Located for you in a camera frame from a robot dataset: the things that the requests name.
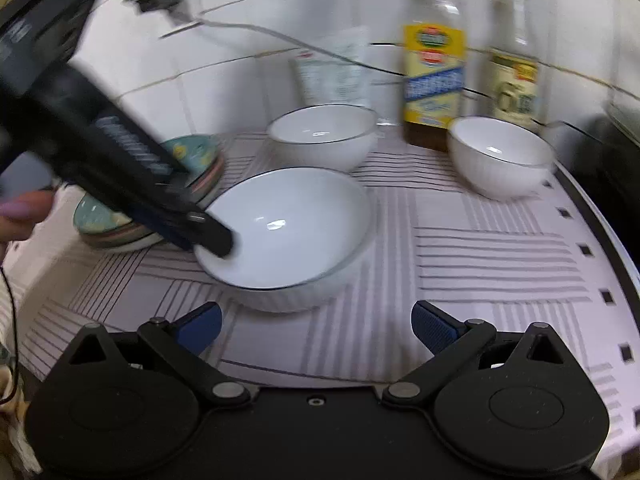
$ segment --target brown liquid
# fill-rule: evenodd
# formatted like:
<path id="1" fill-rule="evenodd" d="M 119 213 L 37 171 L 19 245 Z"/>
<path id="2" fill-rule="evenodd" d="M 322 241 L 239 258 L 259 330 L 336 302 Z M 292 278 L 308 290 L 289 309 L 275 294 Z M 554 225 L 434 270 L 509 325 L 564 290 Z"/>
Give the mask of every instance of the brown liquid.
<path id="1" fill-rule="evenodd" d="M 429 126 L 427 124 L 416 124 L 404 122 L 404 140 L 414 146 L 448 152 L 447 149 L 447 129 Z"/>

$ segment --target bottle label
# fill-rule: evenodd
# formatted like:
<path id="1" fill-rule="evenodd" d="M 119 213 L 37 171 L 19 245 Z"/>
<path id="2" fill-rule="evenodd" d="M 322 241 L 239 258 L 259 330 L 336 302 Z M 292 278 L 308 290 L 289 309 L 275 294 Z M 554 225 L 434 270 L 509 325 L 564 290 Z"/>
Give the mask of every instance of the bottle label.
<path id="1" fill-rule="evenodd" d="M 446 128 L 460 110 L 464 33 L 429 23 L 405 25 L 404 48 L 404 120 Z"/>
<path id="2" fill-rule="evenodd" d="M 532 128 L 538 90 L 537 63 L 494 52 L 492 72 L 492 115 L 496 119 Z"/>

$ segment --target red logo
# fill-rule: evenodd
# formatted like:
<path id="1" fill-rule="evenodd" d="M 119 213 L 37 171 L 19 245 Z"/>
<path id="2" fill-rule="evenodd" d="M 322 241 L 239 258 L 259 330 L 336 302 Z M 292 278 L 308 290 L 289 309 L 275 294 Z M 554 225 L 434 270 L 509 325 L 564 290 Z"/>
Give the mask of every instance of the red logo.
<path id="1" fill-rule="evenodd" d="M 437 50 L 423 50 L 420 53 L 420 60 L 423 63 L 440 64 L 442 63 L 442 58 L 442 53 Z"/>

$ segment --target tiled wall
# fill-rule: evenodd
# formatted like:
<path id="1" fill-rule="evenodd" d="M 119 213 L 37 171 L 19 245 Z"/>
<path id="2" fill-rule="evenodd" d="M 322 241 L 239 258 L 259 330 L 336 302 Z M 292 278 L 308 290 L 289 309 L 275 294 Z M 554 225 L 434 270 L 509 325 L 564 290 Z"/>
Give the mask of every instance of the tiled wall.
<path id="1" fill-rule="evenodd" d="M 482 89 L 492 30 L 492 0 L 459 0 L 468 37 L 466 86 Z M 370 27 L 369 61 L 401 70 L 405 0 L 202 0 L 212 20 L 251 22 L 302 40 L 356 25 Z M 586 126 L 609 98 L 640 98 L 640 0 L 530 0 L 541 66 L 543 122 Z M 139 16 L 123 0 L 100 0 L 78 62 L 121 104 L 166 139 L 188 132 L 258 130 L 299 107 L 288 63 L 290 45 L 253 32 L 192 28 L 169 31 L 161 16 Z M 400 78 L 373 73 L 372 104 L 399 121 Z M 473 94 L 465 114 L 479 112 Z M 563 160 L 580 134 L 548 133 Z"/>

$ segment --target white bowl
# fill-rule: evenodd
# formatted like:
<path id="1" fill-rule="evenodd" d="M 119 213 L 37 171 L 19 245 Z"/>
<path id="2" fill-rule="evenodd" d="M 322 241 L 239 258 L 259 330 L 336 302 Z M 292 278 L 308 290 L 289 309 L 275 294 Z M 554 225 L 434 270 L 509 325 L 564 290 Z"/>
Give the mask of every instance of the white bowl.
<path id="1" fill-rule="evenodd" d="M 554 150 L 536 134 L 488 117 L 453 121 L 447 145 L 458 173 L 494 200 L 531 193 L 549 177 L 555 160 Z"/>
<path id="2" fill-rule="evenodd" d="M 289 168 L 251 177 L 207 212 L 236 232 L 218 258 L 201 246 L 207 273 L 245 306 L 267 312 L 307 310 L 334 298 L 360 269 L 375 234 L 376 209 L 351 177 Z"/>
<path id="3" fill-rule="evenodd" d="M 351 171 L 378 140 L 378 116 L 353 105 L 318 105 L 295 110 L 267 127 L 284 166 Z"/>

